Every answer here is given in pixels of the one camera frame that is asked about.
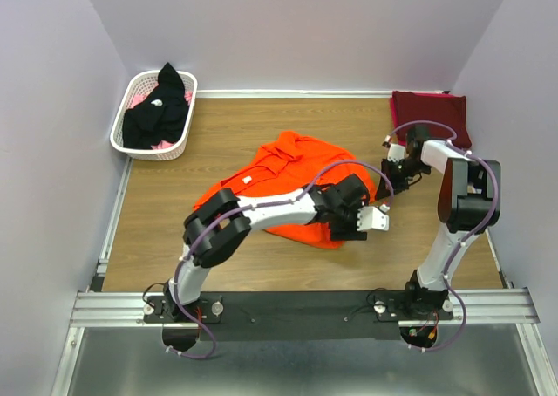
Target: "gray floor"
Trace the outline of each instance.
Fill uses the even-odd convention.
[[[445,327],[441,337],[453,331]],[[218,356],[205,361],[166,354],[160,331],[153,329],[90,329],[70,394],[526,396],[536,391],[515,327],[471,325],[454,346],[430,354],[372,339],[222,342]]]

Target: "wooden table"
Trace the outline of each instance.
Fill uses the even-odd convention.
[[[184,154],[177,160],[135,160],[103,291],[143,291],[166,281],[182,250],[182,223],[215,182],[247,165],[280,132],[337,144],[379,167],[392,130],[387,99],[198,99]],[[425,259],[438,231],[441,175],[432,173],[397,195],[389,232],[338,250],[311,248],[265,232],[251,234],[226,263],[211,270],[204,290],[370,290],[402,288]],[[500,288],[487,239],[467,252],[453,284]]]

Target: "orange garment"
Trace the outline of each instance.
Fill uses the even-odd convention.
[[[230,188],[235,195],[246,197],[285,194],[308,185],[330,163],[355,159],[355,156],[341,147],[295,132],[283,132],[276,141],[260,146],[248,166],[213,185],[195,203],[194,210],[222,188]],[[356,174],[364,182],[371,197],[375,195],[376,187],[366,168],[355,164],[333,167],[316,184],[337,183],[350,174]],[[331,241],[329,229],[322,223],[305,226],[290,224],[266,230],[318,248],[336,249],[343,244]]]

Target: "wall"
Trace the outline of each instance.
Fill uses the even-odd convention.
[[[555,0],[504,0],[460,74],[475,150],[502,165],[493,239],[504,272],[528,286],[558,372],[558,15]]]
[[[89,0],[0,0],[0,394],[50,394],[123,158],[128,74]]]
[[[450,89],[501,0],[92,0],[130,73],[200,89]]]

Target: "white baseboard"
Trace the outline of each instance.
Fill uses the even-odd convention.
[[[442,93],[443,91],[413,92]],[[309,91],[300,89],[201,89],[198,90],[196,96],[198,98],[390,98],[391,93],[392,90]]]

